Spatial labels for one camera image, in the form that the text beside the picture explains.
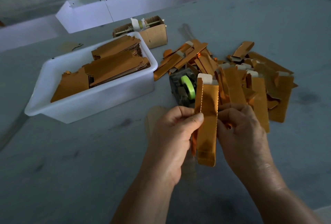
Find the person's right hand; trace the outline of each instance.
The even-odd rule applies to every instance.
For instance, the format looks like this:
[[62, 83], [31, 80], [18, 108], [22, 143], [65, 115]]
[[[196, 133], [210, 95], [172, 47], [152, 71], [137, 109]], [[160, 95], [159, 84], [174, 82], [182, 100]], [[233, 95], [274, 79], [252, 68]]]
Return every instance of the person's right hand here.
[[[224, 123], [230, 123], [232, 129]], [[271, 157], [267, 134], [251, 106], [233, 103], [220, 106], [217, 137], [227, 163], [245, 186], [259, 183], [284, 186]]]

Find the white plastic container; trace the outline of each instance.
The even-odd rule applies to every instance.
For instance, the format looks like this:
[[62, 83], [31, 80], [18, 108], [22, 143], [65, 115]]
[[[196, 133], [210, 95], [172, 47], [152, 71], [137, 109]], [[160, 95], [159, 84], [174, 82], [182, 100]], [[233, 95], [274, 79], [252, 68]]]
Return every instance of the white plastic container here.
[[128, 35], [141, 39], [142, 55], [148, 58], [151, 67], [50, 103], [62, 73], [67, 70], [75, 72], [82, 65], [90, 63], [93, 61], [91, 51], [114, 39], [50, 59], [41, 68], [25, 114], [34, 116], [42, 113], [58, 121], [71, 123], [152, 92], [153, 71], [158, 63], [139, 33]]

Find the fingernail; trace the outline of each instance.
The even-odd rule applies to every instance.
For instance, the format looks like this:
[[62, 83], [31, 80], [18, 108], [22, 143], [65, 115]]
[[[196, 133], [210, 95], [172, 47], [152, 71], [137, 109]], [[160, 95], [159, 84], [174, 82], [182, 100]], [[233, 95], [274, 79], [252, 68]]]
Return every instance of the fingernail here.
[[204, 121], [204, 114], [203, 113], [196, 114], [196, 117], [198, 118], [199, 121]]

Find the green tape roll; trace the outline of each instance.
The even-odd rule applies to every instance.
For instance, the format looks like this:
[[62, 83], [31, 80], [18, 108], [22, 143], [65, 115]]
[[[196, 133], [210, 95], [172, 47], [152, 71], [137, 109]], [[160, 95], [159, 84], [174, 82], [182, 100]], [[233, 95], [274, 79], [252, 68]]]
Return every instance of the green tape roll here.
[[186, 75], [184, 75], [180, 78], [180, 82], [182, 83], [182, 85], [183, 84], [186, 85], [186, 87], [188, 89], [188, 95], [187, 95], [188, 98], [190, 100], [194, 100], [195, 99], [195, 91], [194, 91], [194, 87], [192, 85], [191, 80]]

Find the gray work surface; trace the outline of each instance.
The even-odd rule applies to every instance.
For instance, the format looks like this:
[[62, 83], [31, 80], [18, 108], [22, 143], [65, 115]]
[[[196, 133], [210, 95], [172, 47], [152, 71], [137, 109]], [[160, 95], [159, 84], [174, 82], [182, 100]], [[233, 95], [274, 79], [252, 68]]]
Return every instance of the gray work surface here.
[[[271, 122], [274, 161], [287, 185], [317, 209], [331, 204], [331, 0], [199, 0], [145, 15], [165, 19], [160, 61], [189, 36], [224, 59], [244, 40], [295, 72], [286, 121]], [[42, 64], [68, 41], [96, 44], [127, 21], [3, 52], [0, 132], [24, 109]], [[138, 172], [147, 147], [144, 118], [154, 105], [175, 106], [168, 75], [155, 91], [72, 124], [31, 117], [0, 153], [0, 223], [108, 223]], [[217, 144], [214, 168], [197, 166], [196, 185], [180, 182], [168, 223], [260, 223], [243, 185]]]

